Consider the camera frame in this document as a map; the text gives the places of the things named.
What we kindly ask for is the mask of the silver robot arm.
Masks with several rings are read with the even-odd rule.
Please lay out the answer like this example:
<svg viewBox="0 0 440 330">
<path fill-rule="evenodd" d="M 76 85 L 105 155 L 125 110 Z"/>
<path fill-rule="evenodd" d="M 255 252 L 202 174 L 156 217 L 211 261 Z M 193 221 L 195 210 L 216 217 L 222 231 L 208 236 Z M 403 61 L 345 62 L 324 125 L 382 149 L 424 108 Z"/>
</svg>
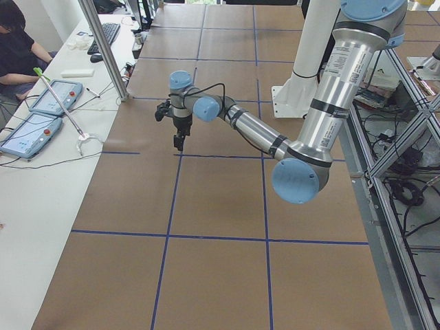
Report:
<svg viewBox="0 0 440 330">
<path fill-rule="evenodd" d="M 193 118 L 221 118 L 250 144 L 277 160 L 272 172 L 276 194 L 292 204 L 312 200 L 329 178 L 331 148 L 376 51 L 398 46 L 404 38 L 405 1 L 341 1 L 329 35 L 335 39 L 321 81 L 295 141 L 253 116 L 233 99 L 193 85 L 190 74 L 170 75 L 168 100 L 155 113 L 173 119 L 174 145 L 182 149 Z"/>
</svg>

